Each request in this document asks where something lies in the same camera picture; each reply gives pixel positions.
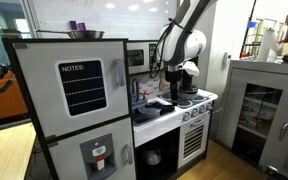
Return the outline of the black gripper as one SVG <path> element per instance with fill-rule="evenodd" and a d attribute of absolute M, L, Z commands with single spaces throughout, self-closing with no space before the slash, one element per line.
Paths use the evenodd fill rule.
<path fill-rule="evenodd" d="M 165 80 L 170 82 L 171 101 L 173 106 L 177 106 L 178 101 L 178 88 L 177 82 L 181 80 L 182 70 L 179 66 L 165 67 Z"/>

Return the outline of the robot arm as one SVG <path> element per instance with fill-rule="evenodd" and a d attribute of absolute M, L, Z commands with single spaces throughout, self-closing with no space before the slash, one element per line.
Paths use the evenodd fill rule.
<path fill-rule="evenodd" d="M 155 48 L 155 53 L 167 66 L 166 81 L 170 83 L 171 102 L 178 102 L 177 84 L 182 71 L 198 76 L 198 67 L 191 62 L 206 48 L 206 36 L 195 27 L 201 16 L 217 0 L 183 0 L 176 16 L 169 19 L 169 24 L 162 28 L 162 33 Z"/>

